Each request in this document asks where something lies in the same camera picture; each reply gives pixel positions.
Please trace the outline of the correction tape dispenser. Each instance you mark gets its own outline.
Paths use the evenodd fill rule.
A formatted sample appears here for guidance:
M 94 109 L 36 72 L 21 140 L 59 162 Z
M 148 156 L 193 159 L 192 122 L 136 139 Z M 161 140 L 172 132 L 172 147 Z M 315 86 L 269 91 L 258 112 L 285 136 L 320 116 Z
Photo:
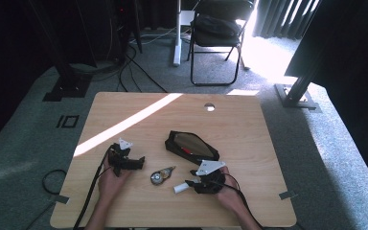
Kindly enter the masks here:
M 163 184 L 165 180 L 171 177 L 174 169 L 175 169 L 175 166 L 172 166 L 172 167 L 168 167 L 168 168 L 153 172 L 150 176 L 151 184 L 155 186 Z

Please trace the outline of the black metal stand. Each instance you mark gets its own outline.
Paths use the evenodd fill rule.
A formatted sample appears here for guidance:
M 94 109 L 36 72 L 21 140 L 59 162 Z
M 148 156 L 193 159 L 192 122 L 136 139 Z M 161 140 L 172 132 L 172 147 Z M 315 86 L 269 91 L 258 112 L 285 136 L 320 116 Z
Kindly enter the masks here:
M 91 75 L 78 74 L 67 61 L 60 41 L 43 5 L 39 0 L 25 0 L 25 10 L 37 36 L 58 73 L 58 79 L 44 102 L 60 102 L 63 98 L 84 98 Z
M 311 98 L 308 88 L 318 70 L 321 54 L 298 59 L 293 57 L 287 70 L 287 76 L 297 78 L 294 84 L 276 83 L 275 89 L 283 107 L 306 108 L 320 112 L 319 105 Z

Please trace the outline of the white desk leg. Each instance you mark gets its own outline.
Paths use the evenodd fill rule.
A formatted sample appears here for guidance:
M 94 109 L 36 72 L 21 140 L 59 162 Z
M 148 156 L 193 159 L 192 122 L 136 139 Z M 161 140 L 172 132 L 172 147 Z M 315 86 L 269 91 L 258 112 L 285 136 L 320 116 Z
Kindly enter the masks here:
M 176 37 L 174 44 L 173 60 L 172 64 L 174 67 L 178 67 L 181 63 L 181 0 L 176 0 Z

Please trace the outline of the person's right hand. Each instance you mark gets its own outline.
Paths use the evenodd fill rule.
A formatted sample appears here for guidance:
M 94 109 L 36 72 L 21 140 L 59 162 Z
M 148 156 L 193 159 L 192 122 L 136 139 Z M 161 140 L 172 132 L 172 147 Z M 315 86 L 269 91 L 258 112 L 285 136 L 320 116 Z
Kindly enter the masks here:
M 235 206 L 243 205 L 242 199 L 237 192 L 238 184 L 230 175 L 226 166 L 222 167 L 220 171 L 225 176 L 225 183 L 223 188 L 216 194 L 216 198 L 225 209 L 233 213 L 233 208 Z

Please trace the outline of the black computer tower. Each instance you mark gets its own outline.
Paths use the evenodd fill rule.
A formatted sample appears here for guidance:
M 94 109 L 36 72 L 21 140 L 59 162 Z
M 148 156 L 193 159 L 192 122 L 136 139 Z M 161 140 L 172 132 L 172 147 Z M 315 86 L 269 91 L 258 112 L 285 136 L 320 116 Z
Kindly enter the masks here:
M 142 53 L 138 0 L 106 0 L 110 19 L 111 48 L 119 64 L 126 61 L 127 46 L 133 35 Z

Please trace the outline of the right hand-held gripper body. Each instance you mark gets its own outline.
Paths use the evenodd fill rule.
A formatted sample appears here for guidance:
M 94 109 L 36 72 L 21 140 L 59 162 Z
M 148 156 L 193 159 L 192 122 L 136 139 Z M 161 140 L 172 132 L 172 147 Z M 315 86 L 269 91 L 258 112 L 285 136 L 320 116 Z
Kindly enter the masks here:
M 202 160 L 196 170 L 200 176 L 199 181 L 202 185 L 194 188 L 198 194 L 217 194 L 225 183 L 225 176 L 220 171 L 225 163 L 222 161 Z

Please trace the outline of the person's left hand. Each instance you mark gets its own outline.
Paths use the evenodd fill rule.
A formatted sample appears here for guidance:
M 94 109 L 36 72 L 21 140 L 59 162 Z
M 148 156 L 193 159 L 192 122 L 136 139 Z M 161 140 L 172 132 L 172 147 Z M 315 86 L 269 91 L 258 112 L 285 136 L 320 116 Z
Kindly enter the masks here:
M 103 172 L 99 180 L 99 192 L 101 203 L 111 202 L 121 191 L 131 175 L 131 171 L 122 170 L 117 176 L 108 161 L 103 162 Z

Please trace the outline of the black bag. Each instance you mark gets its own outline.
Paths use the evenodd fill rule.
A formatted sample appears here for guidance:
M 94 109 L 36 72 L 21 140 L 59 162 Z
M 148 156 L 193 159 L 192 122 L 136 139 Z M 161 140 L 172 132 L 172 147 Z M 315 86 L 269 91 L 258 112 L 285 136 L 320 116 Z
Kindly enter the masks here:
M 191 22 L 191 26 L 199 35 L 232 38 L 241 34 L 242 26 L 236 21 L 223 20 L 207 14 L 198 14 Z

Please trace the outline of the white eraser stick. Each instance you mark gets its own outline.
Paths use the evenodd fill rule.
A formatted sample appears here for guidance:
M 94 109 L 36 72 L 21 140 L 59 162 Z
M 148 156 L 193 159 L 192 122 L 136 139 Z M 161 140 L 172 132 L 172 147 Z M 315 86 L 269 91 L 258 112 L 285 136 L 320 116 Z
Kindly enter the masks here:
M 179 193 L 182 193 L 182 192 L 186 191 L 189 188 L 190 188 L 190 186 L 186 182 L 184 182 L 184 183 L 182 183 L 180 185 L 174 186 L 173 187 L 173 191 L 176 194 L 179 194 Z

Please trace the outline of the black folding chair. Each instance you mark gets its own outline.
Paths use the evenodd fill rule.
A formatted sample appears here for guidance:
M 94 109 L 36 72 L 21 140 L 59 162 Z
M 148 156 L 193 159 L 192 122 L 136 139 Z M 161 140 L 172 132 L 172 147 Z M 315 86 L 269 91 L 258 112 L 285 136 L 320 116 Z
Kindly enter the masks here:
M 195 86 L 228 86 L 233 84 L 239 73 L 242 57 L 242 45 L 244 41 L 244 31 L 254 11 L 253 0 L 199 0 L 195 6 L 195 15 L 207 14 L 214 18 L 236 21 L 241 25 L 241 34 L 238 37 L 221 38 L 210 35 L 197 34 L 191 26 L 190 48 L 187 60 L 190 64 L 190 81 Z M 228 82 L 196 82 L 195 78 L 195 55 L 196 54 L 226 54 L 227 61 L 232 52 L 237 50 L 238 57 L 234 72 L 234 78 Z

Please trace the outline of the grey pleated curtain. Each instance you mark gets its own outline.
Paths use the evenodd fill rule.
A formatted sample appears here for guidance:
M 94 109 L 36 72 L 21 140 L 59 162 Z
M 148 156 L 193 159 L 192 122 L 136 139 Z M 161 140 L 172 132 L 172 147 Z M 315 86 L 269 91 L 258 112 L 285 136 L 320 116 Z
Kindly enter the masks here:
M 321 0 L 258 0 L 253 35 L 301 39 Z

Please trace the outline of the black curtain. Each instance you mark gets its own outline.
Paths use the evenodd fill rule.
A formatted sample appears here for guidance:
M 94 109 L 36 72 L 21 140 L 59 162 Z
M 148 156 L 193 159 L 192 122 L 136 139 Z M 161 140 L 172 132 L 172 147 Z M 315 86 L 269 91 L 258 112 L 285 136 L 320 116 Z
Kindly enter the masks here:
M 286 74 L 325 87 L 368 167 L 368 0 L 320 0 Z
M 51 66 L 22 4 L 0 0 L 0 131 Z

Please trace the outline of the black pencil case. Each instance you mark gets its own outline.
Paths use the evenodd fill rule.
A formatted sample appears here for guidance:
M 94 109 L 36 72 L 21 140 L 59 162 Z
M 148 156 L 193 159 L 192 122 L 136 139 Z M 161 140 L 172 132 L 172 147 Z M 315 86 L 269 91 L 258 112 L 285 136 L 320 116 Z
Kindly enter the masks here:
M 165 147 L 166 150 L 196 165 L 200 165 L 202 160 L 219 161 L 219 152 L 192 132 L 172 130 L 165 141 Z M 187 154 L 181 147 L 191 150 L 193 155 Z

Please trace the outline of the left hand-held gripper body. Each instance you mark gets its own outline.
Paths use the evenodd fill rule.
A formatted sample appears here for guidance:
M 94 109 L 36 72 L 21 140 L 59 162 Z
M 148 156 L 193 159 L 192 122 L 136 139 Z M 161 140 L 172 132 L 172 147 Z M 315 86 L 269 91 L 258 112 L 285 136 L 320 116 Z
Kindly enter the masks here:
M 112 144 L 107 150 L 108 164 L 113 168 L 117 177 L 121 170 L 131 170 L 132 163 L 128 158 L 132 143 L 120 138 L 118 143 Z

